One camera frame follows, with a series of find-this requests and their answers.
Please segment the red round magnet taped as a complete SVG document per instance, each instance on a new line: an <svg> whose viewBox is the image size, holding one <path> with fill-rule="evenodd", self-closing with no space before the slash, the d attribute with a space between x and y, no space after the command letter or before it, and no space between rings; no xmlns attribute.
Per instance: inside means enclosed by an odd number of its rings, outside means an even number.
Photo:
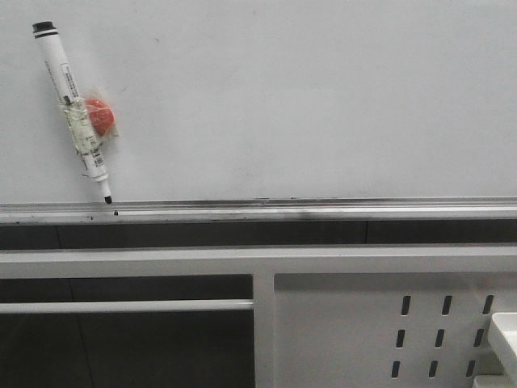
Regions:
<svg viewBox="0 0 517 388"><path fill-rule="evenodd" d="M119 132L116 127L115 114L101 90L91 87L85 93L84 102L90 122L100 141L109 141L113 137L118 137Z"/></svg>

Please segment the white whiteboard marker pen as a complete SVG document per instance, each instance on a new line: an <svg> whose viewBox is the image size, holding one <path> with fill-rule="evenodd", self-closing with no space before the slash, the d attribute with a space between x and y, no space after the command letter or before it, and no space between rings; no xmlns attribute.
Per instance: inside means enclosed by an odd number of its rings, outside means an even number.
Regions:
<svg viewBox="0 0 517 388"><path fill-rule="evenodd" d="M76 83L59 31L53 22L43 21L32 25L32 33L43 54L75 150L85 165L87 175L98 185L104 202L110 204L111 189L100 141L90 121L86 102Z"/></svg>

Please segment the large white whiteboard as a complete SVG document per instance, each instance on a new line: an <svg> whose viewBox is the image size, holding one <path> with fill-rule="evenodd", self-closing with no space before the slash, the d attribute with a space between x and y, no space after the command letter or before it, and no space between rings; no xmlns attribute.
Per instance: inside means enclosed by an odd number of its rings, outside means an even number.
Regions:
<svg viewBox="0 0 517 388"><path fill-rule="evenodd" d="M101 199L45 20L115 113L115 201L516 194L513 1L4 1L4 203Z"/></svg>

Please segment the white metal pegboard frame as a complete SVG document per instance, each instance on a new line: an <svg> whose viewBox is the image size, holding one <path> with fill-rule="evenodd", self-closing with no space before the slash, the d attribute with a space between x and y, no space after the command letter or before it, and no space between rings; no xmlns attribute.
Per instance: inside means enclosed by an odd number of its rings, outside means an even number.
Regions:
<svg viewBox="0 0 517 388"><path fill-rule="evenodd" d="M514 246L5 252L4 387L470 387Z"/></svg>

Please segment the aluminium whiteboard tray rail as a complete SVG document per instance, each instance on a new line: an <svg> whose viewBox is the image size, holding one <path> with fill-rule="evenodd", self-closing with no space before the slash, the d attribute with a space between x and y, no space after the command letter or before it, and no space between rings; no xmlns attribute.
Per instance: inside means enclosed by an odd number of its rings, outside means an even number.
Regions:
<svg viewBox="0 0 517 388"><path fill-rule="evenodd" d="M4 226L163 222L385 221L514 219L514 197L255 199L4 204Z"/></svg>

